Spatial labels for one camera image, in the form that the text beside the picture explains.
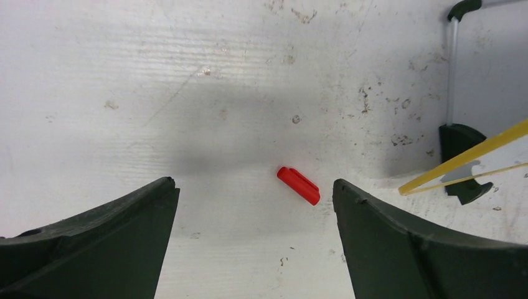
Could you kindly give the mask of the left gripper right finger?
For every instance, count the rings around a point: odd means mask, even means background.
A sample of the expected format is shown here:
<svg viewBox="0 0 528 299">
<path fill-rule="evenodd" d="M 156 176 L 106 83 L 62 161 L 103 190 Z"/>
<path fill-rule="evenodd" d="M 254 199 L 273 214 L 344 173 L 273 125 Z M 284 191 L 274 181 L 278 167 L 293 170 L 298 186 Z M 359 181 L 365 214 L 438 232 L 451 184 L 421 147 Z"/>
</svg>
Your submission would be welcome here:
<svg viewBox="0 0 528 299">
<path fill-rule="evenodd" d="M 356 298 L 526 298 L 527 246 L 452 230 L 344 179 L 332 202 Z"/>
</svg>

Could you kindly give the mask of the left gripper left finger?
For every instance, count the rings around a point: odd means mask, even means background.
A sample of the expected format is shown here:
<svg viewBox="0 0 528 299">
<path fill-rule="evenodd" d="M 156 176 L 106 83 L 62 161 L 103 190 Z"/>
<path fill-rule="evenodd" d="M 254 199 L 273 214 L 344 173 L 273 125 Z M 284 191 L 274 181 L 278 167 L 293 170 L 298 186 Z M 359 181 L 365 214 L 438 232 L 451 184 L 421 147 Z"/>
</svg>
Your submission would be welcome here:
<svg viewBox="0 0 528 299">
<path fill-rule="evenodd" d="M 2 298 L 154 298 L 180 190 L 159 178 L 1 239 Z"/>
</svg>

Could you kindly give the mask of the red marker cap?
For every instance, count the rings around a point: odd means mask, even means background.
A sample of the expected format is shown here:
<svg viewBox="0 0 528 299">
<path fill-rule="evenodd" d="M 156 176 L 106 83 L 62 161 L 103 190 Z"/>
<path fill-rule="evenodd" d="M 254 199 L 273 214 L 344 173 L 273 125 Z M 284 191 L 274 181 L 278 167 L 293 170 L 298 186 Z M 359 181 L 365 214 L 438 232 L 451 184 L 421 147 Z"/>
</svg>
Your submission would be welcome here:
<svg viewBox="0 0 528 299">
<path fill-rule="evenodd" d="M 312 206 L 319 203 L 321 198 L 319 187 L 295 168 L 281 167 L 276 176 Z"/>
</svg>

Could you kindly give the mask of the yellow framed whiteboard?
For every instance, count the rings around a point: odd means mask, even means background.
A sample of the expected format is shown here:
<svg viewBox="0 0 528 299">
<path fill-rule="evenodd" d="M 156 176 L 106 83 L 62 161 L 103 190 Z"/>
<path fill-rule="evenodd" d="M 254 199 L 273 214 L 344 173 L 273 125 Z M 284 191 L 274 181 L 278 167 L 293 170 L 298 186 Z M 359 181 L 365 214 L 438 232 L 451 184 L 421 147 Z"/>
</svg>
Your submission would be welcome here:
<svg viewBox="0 0 528 299">
<path fill-rule="evenodd" d="M 393 176 L 385 182 L 398 193 L 400 186 L 428 174 L 442 163 L 437 128 L 391 137 Z M 460 203 L 446 187 L 472 177 L 478 185 L 493 185 L 481 197 Z M 513 141 L 486 155 L 473 158 L 449 173 L 429 176 L 427 182 L 404 194 L 411 202 L 406 210 L 436 224 L 460 232 L 520 244 L 527 243 L 527 138 Z"/>
</svg>

